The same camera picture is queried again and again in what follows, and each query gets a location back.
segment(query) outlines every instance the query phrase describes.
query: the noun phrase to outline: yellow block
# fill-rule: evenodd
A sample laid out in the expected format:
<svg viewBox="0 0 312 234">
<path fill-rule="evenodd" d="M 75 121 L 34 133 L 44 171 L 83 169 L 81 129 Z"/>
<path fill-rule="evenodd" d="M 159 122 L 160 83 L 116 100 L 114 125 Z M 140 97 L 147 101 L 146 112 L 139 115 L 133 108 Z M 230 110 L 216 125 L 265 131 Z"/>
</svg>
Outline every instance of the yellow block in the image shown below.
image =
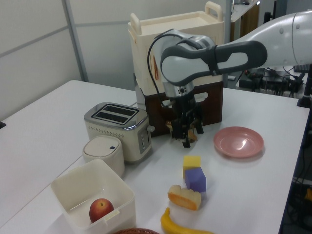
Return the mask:
<svg viewBox="0 0 312 234">
<path fill-rule="evenodd" d="M 185 178 L 185 170 L 200 167 L 200 156 L 184 156 L 183 159 L 183 178 Z"/>
</svg>

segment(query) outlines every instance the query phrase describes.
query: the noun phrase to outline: white plastic box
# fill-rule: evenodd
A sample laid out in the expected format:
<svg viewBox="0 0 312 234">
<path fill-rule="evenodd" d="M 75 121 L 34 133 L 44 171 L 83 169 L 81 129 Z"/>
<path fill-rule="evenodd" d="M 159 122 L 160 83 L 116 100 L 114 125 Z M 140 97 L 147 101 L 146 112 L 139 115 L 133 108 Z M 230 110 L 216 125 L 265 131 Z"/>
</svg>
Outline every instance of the white plastic box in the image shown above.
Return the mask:
<svg viewBox="0 0 312 234">
<path fill-rule="evenodd" d="M 217 45 L 224 43 L 224 22 L 220 5 L 211 1 L 205 5 L 205 12 L 198 11 L 156 19 L 139 20 L 135 14 L 130 15 L 128 32 L 130 35 L 132 56 L 136 81 L 145 96 L 156 94 L 147 67 L 147 52 L 154 38 L 170 29 L 181 32 L 209 36 Z M 154 52 L 151 50 L 150 65 L 152 74 L 158 74 L 155 78 L 160 93 L 164 92 L 162 75 L 153 60 Z M 210 84 L 222 81 L 222 76 L 209 76 L 197 78 L 193 81 L 194 86 Z"/>
<path fill-rule="evenodd" d="M 111 234 L 136 224 L 134 192 L 102 160 L 95 159 L 51 183 L 64 216 L 77 234 Z M 91 223 L 90 206 L 108 199 L 114 210 Z"/>
</svg>

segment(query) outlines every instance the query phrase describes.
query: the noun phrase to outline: apple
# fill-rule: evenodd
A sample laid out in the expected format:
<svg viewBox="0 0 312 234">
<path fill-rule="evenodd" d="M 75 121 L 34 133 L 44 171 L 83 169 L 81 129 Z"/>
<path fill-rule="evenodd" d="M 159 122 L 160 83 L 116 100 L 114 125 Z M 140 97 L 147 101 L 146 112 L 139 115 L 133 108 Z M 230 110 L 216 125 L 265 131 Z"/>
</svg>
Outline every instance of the apple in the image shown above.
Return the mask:
<svg viewBox="0 0 312 234">
<path fill-rule="evenodd" d="M 105 198 L 99 198 L 95 200 L 94 202 L 92 202 L 89 211 L 89 217 L 91 219 L 91 222 L 94 223 L 95 221 L 104 217 L 113 210 L 114 207 L 109 200 Z"/>
</svg>

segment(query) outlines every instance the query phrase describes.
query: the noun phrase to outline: small white container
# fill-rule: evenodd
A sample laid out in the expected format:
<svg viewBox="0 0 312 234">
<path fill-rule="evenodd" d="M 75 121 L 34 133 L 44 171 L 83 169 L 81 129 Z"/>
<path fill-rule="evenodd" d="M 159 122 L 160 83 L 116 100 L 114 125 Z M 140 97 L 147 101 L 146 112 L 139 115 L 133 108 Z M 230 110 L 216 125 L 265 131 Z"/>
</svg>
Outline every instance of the small white container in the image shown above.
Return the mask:
<svg viewBox="0 0 312 234">
<path fill-rule="evenodd" d="M 51 183 L 51 188 L 77 234 L 111 234 L 136 224 L 134 192 L 100 159 L 60 176 Z M 91 223 L 90 206 L 98 198 L 108 199 L 114 210 Z"/>
<path fill-rule="evenodd" d="M 120 177 L 125 171 L 121 141 L 113 136 L 96 136 L 83 148 L 86 162 L 94 159 L 103 160 Z"/>
</svg>

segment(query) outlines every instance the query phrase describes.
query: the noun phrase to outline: yellow banana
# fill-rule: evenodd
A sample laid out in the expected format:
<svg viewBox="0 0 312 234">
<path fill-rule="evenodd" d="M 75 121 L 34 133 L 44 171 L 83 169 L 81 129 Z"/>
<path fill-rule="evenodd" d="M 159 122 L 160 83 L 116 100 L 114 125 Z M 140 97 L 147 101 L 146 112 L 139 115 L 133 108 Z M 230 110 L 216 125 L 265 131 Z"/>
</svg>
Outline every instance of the yellow banana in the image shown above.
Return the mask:
<svg viewBox="0 0 312 234">
<path fill-rule="evenodd" d="M 179 226 L 171 220 L 169 214 L 170 209 L 169 207 L 167 207 L 165 213 L 162 215 L 160 219 L 161 226 L 166 234 L 213 234 L 212 232 L 209 231 L 189 229 Z"/>
</svg>

